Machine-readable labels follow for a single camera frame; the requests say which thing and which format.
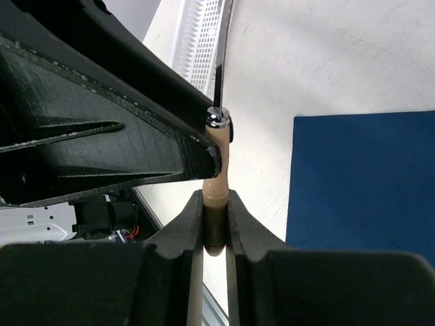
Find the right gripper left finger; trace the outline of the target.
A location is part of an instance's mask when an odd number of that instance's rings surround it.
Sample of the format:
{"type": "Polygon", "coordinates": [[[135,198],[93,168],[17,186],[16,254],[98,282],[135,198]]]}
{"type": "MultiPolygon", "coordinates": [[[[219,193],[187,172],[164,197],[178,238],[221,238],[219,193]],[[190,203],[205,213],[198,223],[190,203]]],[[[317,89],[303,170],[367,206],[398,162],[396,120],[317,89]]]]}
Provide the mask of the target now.
{"type": "Polygon", "coordinates": [[[3,247],[1,324],[127,325],[142,243],[3,247]]]}

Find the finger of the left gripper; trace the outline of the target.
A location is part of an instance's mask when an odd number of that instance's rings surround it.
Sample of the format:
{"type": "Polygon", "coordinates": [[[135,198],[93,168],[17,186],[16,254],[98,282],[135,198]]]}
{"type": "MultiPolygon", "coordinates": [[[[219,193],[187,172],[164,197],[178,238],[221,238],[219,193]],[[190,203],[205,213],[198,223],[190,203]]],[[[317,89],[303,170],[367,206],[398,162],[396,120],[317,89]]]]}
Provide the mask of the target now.
{"type": "Polygon", "coordinates": [[[1,2],[1,205],[209,179],[211,100],[102,1],[1,2]]]}

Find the wooden handle spoon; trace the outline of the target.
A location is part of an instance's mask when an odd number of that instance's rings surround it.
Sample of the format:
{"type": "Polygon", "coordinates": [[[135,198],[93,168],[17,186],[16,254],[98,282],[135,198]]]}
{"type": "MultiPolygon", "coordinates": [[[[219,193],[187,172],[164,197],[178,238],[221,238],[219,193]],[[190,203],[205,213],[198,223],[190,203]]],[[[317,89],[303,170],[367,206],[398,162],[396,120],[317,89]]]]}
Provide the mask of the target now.
{"type": "Polygon", "coordinates": [[[229,195],[228,165],[232,120],[229,111],[223,106],[223,97],[226,47],[233,4],[233,1],[224,1],[222,6],[215,61],[213,105],[207,110],[205,125],[206,136],[215,145],[217,159],[215,176],[203,181],[203,242],[205,250],[212,257],[220,255],[226,244],[225,223],[229,195]]]}

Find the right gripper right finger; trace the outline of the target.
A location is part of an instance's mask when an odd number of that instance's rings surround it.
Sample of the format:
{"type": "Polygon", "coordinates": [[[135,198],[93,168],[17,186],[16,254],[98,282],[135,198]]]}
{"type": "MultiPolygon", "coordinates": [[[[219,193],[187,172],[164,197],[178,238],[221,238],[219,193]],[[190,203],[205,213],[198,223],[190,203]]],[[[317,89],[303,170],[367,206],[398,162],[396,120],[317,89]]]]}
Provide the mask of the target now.
{"type": "Polygon", "coordinates": [[[433,325],[434,269],[400,251],[286,245],[228,195],[231,325],[433,325]]]}

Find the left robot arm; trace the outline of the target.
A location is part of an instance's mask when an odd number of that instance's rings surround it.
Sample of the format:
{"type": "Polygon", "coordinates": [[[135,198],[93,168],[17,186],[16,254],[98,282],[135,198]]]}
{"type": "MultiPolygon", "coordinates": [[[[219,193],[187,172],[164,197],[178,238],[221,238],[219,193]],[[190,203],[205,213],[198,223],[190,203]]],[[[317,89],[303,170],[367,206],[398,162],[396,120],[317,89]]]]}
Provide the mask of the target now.
{"type": "Polygon", "coordinates": [[[86,197],[215,177],[210,105],[102,1],[2,1],[1,242],[98,238],[86,197]]]}

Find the blue paper napkin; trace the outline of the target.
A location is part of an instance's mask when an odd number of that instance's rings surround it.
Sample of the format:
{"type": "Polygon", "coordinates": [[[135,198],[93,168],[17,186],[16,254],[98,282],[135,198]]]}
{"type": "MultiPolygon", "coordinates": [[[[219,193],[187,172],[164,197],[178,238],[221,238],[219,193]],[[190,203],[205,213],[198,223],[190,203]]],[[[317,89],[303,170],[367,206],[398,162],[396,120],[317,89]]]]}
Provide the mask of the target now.
{"type": "Polygon", "coordinates": [[[434,261],[434,112],[296,117],[285,241],[434,261]]]}

